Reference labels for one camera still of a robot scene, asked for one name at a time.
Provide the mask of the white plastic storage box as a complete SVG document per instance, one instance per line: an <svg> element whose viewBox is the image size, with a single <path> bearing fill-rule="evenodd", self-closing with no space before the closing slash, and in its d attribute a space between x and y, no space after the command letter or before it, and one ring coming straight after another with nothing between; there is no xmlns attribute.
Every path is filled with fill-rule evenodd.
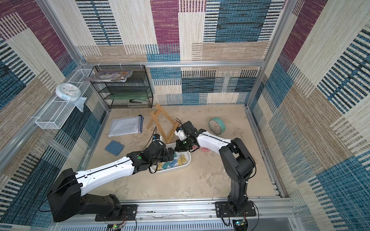
<svg viewBox="0 0 370 231"><path fill-rule="evenodd" d="M157 165L151 166L149 172L166 173L187 167L191 163L191 155L189 151L174 152L172 161L160 162Z"/></svg>

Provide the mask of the small wooden easel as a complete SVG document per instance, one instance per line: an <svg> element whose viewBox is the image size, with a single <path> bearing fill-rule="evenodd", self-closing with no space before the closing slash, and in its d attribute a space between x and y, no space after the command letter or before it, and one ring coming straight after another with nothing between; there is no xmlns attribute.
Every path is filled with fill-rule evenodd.
<svg viewBox="0 0 370 231"><path fill-rule="evenodd" d="M155 104L155 108L155 111L150 112L150 122L147 125L147 129L149 130L152 125L154 125L163 140L166 143L171 143L174 133L180 126L180 123L175 121L175 119L173 119L159 104Z"/></svg>

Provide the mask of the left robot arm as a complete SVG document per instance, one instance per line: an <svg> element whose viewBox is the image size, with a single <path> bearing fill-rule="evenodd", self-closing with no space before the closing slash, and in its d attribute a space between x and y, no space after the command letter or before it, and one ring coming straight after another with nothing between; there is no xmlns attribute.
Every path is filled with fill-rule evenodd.
<svg viewBox="0 0 370 231"><path fill-rule="evenodd" d="M62 171L47 195L53 221L62 222L78 214L96 214L107 220L118 220L123 215L119 199L113 194L99 196L90 192L173 159L174 149L154 140L144 150L131 152L109 164L78 172L71 168Z"/></svg>

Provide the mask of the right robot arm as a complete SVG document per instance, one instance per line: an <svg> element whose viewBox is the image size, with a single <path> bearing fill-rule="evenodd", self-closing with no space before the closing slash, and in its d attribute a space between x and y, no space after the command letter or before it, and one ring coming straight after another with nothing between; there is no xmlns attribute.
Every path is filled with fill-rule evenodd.
<svg viewBox="0 0 370 231"><path fill-rule="evenodd" d="M204 129L197 130L190 121L178 127L174 134L176 152L194 151L197 148L207 148L221 157L224 169L231 179L231 188L228 196L228 211L230 215L244 214L248 205L247 185L253 175L256 162L239 138L232 140L214 136Z"/></svg>

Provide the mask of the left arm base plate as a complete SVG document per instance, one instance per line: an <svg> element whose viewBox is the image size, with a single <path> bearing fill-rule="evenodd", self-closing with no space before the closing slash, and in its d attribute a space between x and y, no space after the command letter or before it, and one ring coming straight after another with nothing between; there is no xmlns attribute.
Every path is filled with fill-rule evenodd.
<svg viewBox="0 0 370 231"><path fill-rule="evenodd" d="M106 217L97 214L95 217L96 222L104 222L104 221L132 221L136 218L138 205L137 204L127 204L121 205L118 208L115 208L113 212L111 212Z"/></svg>

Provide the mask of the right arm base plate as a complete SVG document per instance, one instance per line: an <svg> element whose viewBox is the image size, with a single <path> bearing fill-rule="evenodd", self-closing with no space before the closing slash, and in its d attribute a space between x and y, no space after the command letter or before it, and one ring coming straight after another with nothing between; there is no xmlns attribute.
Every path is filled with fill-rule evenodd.
<svg viewBox="0 0 370 231"><path fill-rule="evenodd" d="M241 206L237 210L236 206L227 201L215 202L216 216L218 218L228 217L255 217L257 216L256 207L252 201L248 201L246 205Z"/></svg>

